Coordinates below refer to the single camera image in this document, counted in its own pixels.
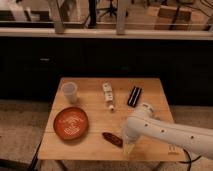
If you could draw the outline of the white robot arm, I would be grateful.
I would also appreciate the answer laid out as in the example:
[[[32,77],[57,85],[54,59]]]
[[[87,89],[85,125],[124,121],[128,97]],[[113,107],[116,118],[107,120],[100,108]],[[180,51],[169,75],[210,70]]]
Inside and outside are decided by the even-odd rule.
[[[122,129],[125,144],[135,143],[141,135],[161,140],[213,160],[213,129],[157,120],[154,109],[141,103],[127,117]]]

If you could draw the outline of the beige wooden pusher tip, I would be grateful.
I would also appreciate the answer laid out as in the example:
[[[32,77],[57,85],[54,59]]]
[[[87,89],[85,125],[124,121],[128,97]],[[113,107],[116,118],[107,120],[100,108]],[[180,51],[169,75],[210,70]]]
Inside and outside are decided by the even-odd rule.
[[[132,152],[134,147],[135,147],[134,143],[124,143],[123,144],[123,154],[125,156],[128,156]]]

